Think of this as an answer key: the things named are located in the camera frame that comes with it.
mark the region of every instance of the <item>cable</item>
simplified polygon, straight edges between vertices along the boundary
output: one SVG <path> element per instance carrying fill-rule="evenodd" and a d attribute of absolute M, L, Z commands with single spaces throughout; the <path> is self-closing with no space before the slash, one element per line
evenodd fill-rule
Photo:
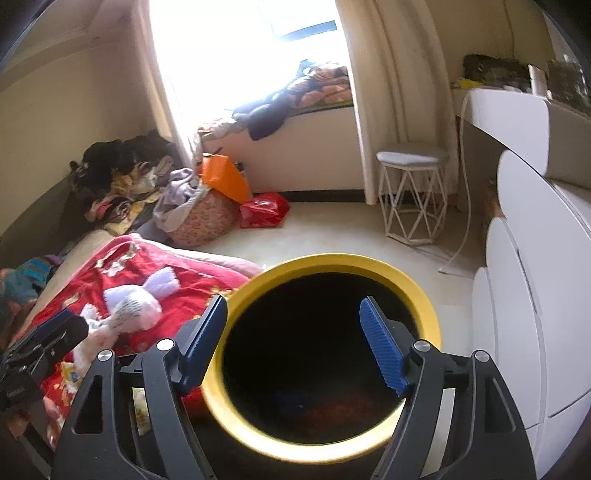
<path fill-rule="evenodd" d="M 505 9 L 509 30 L 511 30 L 511 55 L 513 60 L 515 60 L 515 30 L 513 30 L 513 22 L 511 21 L 511 16 L 509 15 L 509 9 L 507 8 L 507 0 L 503 0 L 503 8 Z"/>
<path fill-rule="evenodd" d="M 468 106 L 468 102 L 470 101 L 470 93 L 468 93 L 464 97 L 464 101 L 462 103 L 462 111 L 460 112 L 460 163 L 462 165 L 462 172 L 464 174 L 464 185 L 466 186 L 466 196 L 468 197 L 468 220 L 466 222 L 466 231 L 464 232 L 464 238 L 462 239 L 462 243 L 460 247 L 456 250 L 456 253 L 447 261 L 445 265 L 439 267 L 437 271 L 439 273 L 453 275 L 451 272 L 446 271 L 446 268 L 449 267 L 452 262 L 457 258 L 457 256 L 462 252 L 464 249 L 464 245 L 466 245 L 466 240 L 468 240 L 468 233 L 470 232 L 470 222 L 472 221 L 472 197 L 470 195 L 470 186 L 468 185 L 468 174 L 466 173 L 466 158 L 464 155 L 464 124 L 466 123 L 466 108 Z"/>

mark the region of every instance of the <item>white wardrobe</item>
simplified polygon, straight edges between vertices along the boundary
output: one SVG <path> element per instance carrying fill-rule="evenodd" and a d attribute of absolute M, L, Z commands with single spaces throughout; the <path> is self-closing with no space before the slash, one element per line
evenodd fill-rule
<path fill-rule="evenodd" d="M 506 218 L 492 221 L 475 277 L 473 347 L 499 366 L 541 478 L 591 407 L 591 192 L 510 150 L 498 190 Z"/>

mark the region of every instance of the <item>skirting board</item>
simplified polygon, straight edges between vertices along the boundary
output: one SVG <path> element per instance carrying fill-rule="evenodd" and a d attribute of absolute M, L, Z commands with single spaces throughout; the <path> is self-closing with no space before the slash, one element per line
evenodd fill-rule
<path fill-rule="evenodd" d="M 288 202 L 347 202 L 364 203 L 363 190 L 300 190 L 279 192 Z"/>

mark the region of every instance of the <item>curtain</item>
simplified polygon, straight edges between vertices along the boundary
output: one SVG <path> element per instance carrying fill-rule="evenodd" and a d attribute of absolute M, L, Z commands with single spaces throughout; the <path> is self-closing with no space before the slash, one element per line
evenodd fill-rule
<path fill-rule="evenodd" d="M 424 0 L 336 0 L 347 41 L 365 199 L 378 198 L 376 153 L 424 142 L 449 152 L 457 189 L 457 136 L 441 42 Z"/>
<path fill-rule="evenodd" d="M 187 116 L 186 99 L 182 89 L 174 84 L 178 68 L 186 62 L 176 62 L 184 54 L 179 43 L 171 38 L 168 2 L 135 0 L 131 11 L 131 25 L 144 87 L 158 133 L 178 146 L 183 163 L 192 167 L 203 155 L 199 136 L 195 136 Z"/>

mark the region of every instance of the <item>orange bag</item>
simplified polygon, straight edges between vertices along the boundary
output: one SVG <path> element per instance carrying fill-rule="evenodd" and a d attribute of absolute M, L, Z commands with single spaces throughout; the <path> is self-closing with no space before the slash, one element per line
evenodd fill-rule
<path fill-rule="evenodd" d="M 230 157 L 211 155 L 203 157 L 201 172 L 203 183 L 223 193 L 235 202 L 245 203 L 251 199 L 251 190 Z"/>

